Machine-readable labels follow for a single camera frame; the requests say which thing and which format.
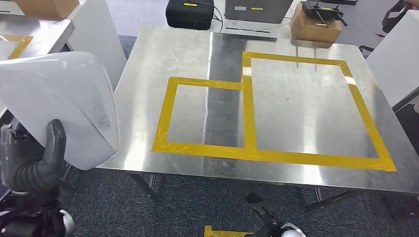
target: yellow tape outline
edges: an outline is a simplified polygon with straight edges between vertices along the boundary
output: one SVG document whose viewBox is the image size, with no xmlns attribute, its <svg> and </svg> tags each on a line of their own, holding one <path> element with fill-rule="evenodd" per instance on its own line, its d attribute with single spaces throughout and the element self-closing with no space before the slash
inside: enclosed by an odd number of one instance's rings
<svg viewBox="0 0 419 237">
<path fill-rule="evenodd" d="M 213 231 L 212 226 L 204 227 L 204 237 L 245 237 L 249 233 L 237 231 Z"/>
<path fill-rule="evenodd" d="M 340 66 L 365 128 L 367 129 L 374 148 L 377 152 L 378 158 L 258 150 L 254 125 L 253 93 L 251 82 L 252 58 Z M 353 76 L 345 61 L 244 51 L 242 56 L 242 68 L 243 74 L 241 83 L 170 77 L 168 80 L 168 87 L 166 90 L 165 98 L 163 100 L 162 110 L 157 125 L 157 131 L 154 138 L 152 151 L 195 156 L 243 159 L 251 161 L 313 164 L 357 169 L 396 171 L 396 167 L 391 160 L 390 154 L 388 153 L 387 148 L 381 139 L 379 131 L 374 124 L 374 121 L 368 111 L 367 106 L 365 105 L 358 86 L 356 85 L 355 80 L 353 79 Z M 227 147 L 166 141 L 170 117 L 176 96 L 176 90 L 177 86 L 180 84 L 241 90 L 243 97 L 244 147 Z"/>
<path fill-rule="evenodd" d="M 9 55 L 7 59 L 18 58 L 25 50 L 26 46 L 28 46 L 28 44 L 31 42 L 32 38 L 32 36 L 0 35 L 0 39 L 19 42 L 19 44 L 16 46 L 16 48 L 13 50 L 13 52 Z"/>
</svg>

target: black cable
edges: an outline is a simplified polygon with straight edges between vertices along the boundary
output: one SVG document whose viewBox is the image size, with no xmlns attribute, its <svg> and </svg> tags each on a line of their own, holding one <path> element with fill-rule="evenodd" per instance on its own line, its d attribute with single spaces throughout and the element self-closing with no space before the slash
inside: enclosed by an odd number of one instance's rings
<svg viewBox="0 0 419 237">
<path fill-rule="evenodd" d="M 222 31 L 222 28 L 223 28 L 223 19 L 222 19 L 222 14 L 221 14 L 221 12 L 218 10 L 218 8 L 217 8 L 216 6 L 214 6 L 214 5 L 210 4 L 210 3 L 206 3 L 206 2 L 196 2 L 196 1 L 192 1 L 192 0 L 188 0 L 188 1 L 190 1 L 190 2 L 192 2 L 192 3 L 195 3 L 195 4 L 202 4 L 202 5 L 208 5 L 208 6 L 212 6 L 212 7 L 214 7 L 214 8 L 218 11 L 218 13 L 220 14 L 221 20 L 220 20 L 220 19 L 218 19 L 218 17 L 217 17 L 217 18 L 214 18 L 214 19 L 215 19 L 215 20 L 218 20 L 218 21 L 220 21 L 220 22 L 221 22 L 221 29 L 220 29 L 220 31 L 219 31 L 219 32 L 221 32 L 221 31 Z"/>
<path fill-rule="evenodd" d="M 203 18 L 201 18 L 201 19 L 198 19 L 198 20 L 194 23 L 194 28 L 193 28 L 193 30 L 195 29 L 196 23 L 197 23 L 197 22 L 199 22 L 200 20 L 204 20 L 204 19 L 214 19 L 214 20 L 220 21 L 219 19 L 214 18 L 214 17 L 203 17 Z"/>
</svg>

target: stainless steel table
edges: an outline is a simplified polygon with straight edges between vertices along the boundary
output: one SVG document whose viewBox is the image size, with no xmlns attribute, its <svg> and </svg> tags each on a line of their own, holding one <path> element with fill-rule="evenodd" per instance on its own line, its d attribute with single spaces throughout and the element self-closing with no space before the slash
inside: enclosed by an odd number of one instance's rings
<svg viewBox="0 0 419 237">
<path fill-rule="evenodd" d="M 353 78 L 345 77 L 338 66 L 319 63 L 251 59 L 251 68 L 242 69 L 243 51 L 343 60 Z M 337 165 L 327 166 L 152 151 L 170 77 L 241 82 L 242 71 L 252 75 L 257 149 L 377 158 L 348 88 L 356 84 L 397 171 L 350 168 L 362 163 L 358 159 L 344 167 L 339 157 L 331 161 Z M 166 140 L 246 145 L 243 92 L 192 84 L 177 85 Z M 361 190 L 419 194 L 418 156 L 353 45 L 146 29 L 135 43 L 114 99 L 121 147 L 97 168 L 351 190 L 341 197 Z M 317 162 L 317 157 L 312 159 L 309 163 Z"/>
<path fill-rule="evenodd" d="M 40 20 L 37 18 L 0 14 L 0 35 L 31 36 L 32 40 L 20 57 L 33 57 L 59 52 L 74 31 L 70 20 Z"/>
</svg>

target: black bag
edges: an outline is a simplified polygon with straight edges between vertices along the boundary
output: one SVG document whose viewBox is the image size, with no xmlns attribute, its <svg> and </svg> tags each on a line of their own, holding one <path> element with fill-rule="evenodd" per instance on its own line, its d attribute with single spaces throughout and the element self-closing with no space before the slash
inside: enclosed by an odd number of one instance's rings
<svg viewBox="0 0 419 237">
<path fill-rule="evenodd" d="M 214 14 L 214 0 L 169 0 L 166 7 L 168 25 L 176 28 L 208 30 Z"/>
</svg>

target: table leg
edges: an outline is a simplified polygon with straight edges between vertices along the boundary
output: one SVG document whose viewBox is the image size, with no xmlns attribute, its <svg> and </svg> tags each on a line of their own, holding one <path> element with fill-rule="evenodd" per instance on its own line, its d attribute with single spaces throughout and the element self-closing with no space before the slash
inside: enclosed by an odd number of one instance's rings
<svg viewBox="0 0 419 237">
<path fill-rule="evenodd" d="M 71 192 L 71 193 L 74 193 L 74 191 L 76 190 L 76 187 L 74 187 L 73 185 L 71 185 L 71 184 L 69 184 L 68 182 L 65 181 L 65 179 L 67 178 L 68 172 L 70 172 L 70 169 L 71 169 L 71 165 L 70 165 L 70 163 L 67 163 L 64 175 L 63 175 L 63 177 L 61 177 L 58 184 L 64 190 L 66 190 L 68 192 Z"/>
<path fill-rule="evenodd" d="M 332 205 L 335 202 L 342 201 L 342 200 L 357 196 L 357 195 L 362 193 L 360 191 L 344 191 L 344 192 L 336 194 L 332 197 L 328 197 L 326 199 L 321 199 L 320 189 L 315 190 L 315 191 L 316 191 L 317 200 L 320 200 L 320 201 L 317 201 L 315 203 L 312 203 L 312 204 L 308 205 L 306 207 L 307 212 L 314 211 L 314 210 L 323 208 L 325 206 Z"/>
<path fill-rule="evenodd" d="M 156 178 L 154 174 L 152 174 L 150 177 L 150 185 L 148 185 L 147 182 L 145 182 L 145 180 L 143 179 L 143 177 L 141 177 L 141 175 L 139 174 L 129 173 L 128 176 L 131 177 L 131 179 L 133 179 L 140 186 L 140 188 L 151 197 L 153 201 L 157 201 L 157 195 L 153 191 L 154 181 Z"/>
</svg>

